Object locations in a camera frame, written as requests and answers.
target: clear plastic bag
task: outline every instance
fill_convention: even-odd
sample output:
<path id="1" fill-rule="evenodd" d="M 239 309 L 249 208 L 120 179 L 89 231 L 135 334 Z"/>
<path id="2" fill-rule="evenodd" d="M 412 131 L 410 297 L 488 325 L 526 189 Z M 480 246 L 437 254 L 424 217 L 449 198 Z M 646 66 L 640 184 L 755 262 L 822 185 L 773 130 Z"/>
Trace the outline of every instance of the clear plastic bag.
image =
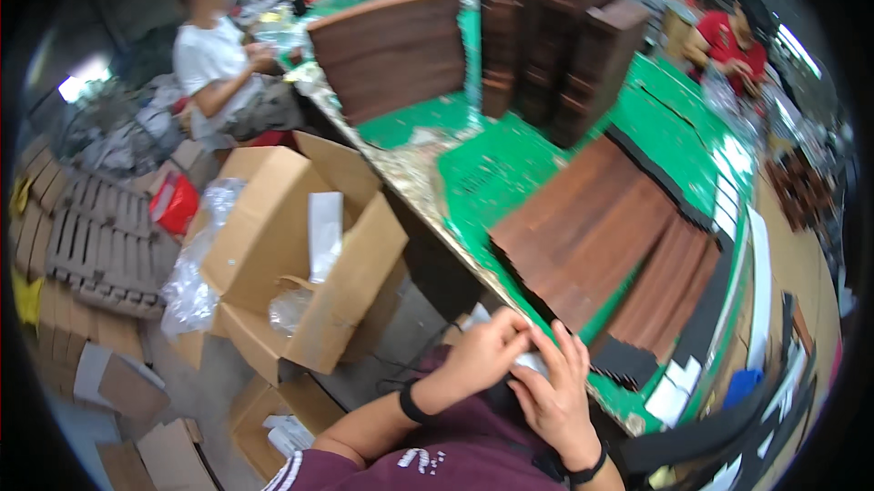
<path id="1" fill-rule="evenodd" d="M 311 290 L 299 288 L 287 290 L 270 301 L 268 321 L 270 327 L 288 337 L 295 334 L 300 318 L 313 300 Z"/>
<path id="2" fill-rule="evenodd" d="M 200 265 L 245 186 L 246 181 L 239 178 L 220 178 L 210 182 L 203 192 L 200 208 L 209 211 L 210 221 L 179 252 L 173 272 L 161 288 L 167 302 L 161 332 L 167 337 L 212 327 L 219 295 L 203 280 Z"/>
<path id="3" fill-rule="evenodd" d="M 707 65 L 701 77 L 701 92 L 707 107 L 728 125 L 738 139 L 750 148 L 761 144 L 756 127 L 744 116 L 728 78 L 713 65 Z"/>

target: black wristband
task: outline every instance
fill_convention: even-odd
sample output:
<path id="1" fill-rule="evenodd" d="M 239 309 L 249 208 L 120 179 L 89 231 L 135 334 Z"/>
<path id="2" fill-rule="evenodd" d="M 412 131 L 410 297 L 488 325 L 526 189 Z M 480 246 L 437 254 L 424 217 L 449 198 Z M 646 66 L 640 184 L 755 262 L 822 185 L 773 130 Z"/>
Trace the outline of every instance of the black wristband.
<path id="1" fill-rule="evenodd" d="M 400 390 L 400 410 L 403 411 L 404 415 L 409 417 L 411 421 L 415 421 L 420 425 L 429 425 L 437 420 L 437 416 L 426 414 L 412 401 L 412 386 L 415 385 L 417 381 L 419 381 L 419 379 L 410 379 L 404 385 L 404 388 Z"/>
<path id="2" fill-rule="evenodd" d="M 601 442 L 601 455 L 598 457 L 598 462 L 596 462 L 595 466 L 588 468 L 587 470 L 580 470 L 579 472 L 569 472 L 567 473 L 568 478 L 571 480 L 571 486 L 581 485 L 583 483 L 588 483 L 592 481 L 592 478 L 601 470 L 601 467 L 604 466 L 604 462 L 606 461 L 606 451 L 609 449 L 605 441 Z"/>

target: wrist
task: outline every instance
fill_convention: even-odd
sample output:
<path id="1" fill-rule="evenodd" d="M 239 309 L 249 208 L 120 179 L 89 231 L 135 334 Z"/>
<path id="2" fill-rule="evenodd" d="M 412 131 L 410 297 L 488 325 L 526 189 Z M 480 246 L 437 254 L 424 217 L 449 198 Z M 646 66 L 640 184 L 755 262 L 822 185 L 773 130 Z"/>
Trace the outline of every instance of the wrist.
<path id="1" fill-rule="evenodd" d="M 568 472 L 590 470 L 598 463 L 601 455 L 601 442 L 594 429 L 579 436 L 579 442 L 573 447 L 559 451 L 561 464 Z"/>
<path id="2" fill-rule="evenodd" d="M 426 415 L 436 415 L 467 397 L 440 370 L 417 381 L 410 394 L 416 407 Z"/>

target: white t-shirt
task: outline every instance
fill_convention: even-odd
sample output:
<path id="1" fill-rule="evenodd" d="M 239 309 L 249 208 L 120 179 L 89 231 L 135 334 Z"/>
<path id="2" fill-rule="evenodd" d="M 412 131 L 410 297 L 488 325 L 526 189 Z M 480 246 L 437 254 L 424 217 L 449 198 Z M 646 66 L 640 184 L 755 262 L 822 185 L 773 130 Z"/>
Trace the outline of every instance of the white t-shirt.
<path id="1" fill-rule="evenodd" d="M 173 45 L 173 70 L 184 92 L 191 96 L 213 81 L 228 81 L 239 76 L 249 60 L 240 43 L 242 38 L 243 33 L 226 16 L 211 30 L 193 25 L 179 27 Z M 219 130 L 233 120 L 234 112 L 244 107 L 263 86 L 261 77 L 253 75 L 211 118 L 195 107 L 191 112 L 191 135 L 211 149 L 234 147 L 234 139 L 221 135 Z"/>

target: red t-shirt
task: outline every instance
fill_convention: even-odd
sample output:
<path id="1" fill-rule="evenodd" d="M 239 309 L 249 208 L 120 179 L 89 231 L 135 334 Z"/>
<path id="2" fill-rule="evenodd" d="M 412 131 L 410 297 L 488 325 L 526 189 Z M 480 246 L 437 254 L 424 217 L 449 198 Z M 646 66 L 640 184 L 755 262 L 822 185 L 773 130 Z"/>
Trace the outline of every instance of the red t-shirt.
<path id="1" fill-rule="evenodd" d="M 705 37 L 707 43 L 710 44 L 710 50 L 707 55 L 720 63 L 726 62 L 728 59 L 742 60 L 747 63 L 752 69 L 752 78 L 759 80 L 762 74 L 765 73 L 765 61 L 767 61 L 767 53 L 765 47 L 759 42 L 753 42 L 752 47 L 743 50 L 737 46 L 737 39 L 734 38 L 732 27 L 728 25 L 728 13 L 724 11 L 709 11 L 695 27 Z M 704 73 L 702 68 L 696 68 L 692 73 L 692 78 L 695 81 L 700 81 L 701 74 Z M 735 94 L 740 96 L 744 93 L 744 81 L 738 74 L 729 76 L 728 82 L 732 84 Z"/>

